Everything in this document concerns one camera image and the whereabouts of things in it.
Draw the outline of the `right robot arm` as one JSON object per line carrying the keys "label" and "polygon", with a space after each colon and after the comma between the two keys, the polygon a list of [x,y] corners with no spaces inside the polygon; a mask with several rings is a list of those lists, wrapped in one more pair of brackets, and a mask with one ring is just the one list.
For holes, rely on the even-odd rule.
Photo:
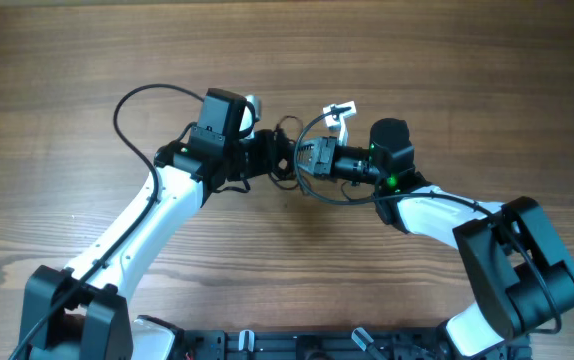
{"label": "right robot arm", "polygon": [[530,334],[556,334],[574,308],[574,260],[537,201],[478,202],[443,191],[416,169],[405,121],[372,125],[365,148],[307,138],[293,150],[295,176],[371,184],[386,225],[458,251],[475,301],[443,325],[454,358],[474,359]]}

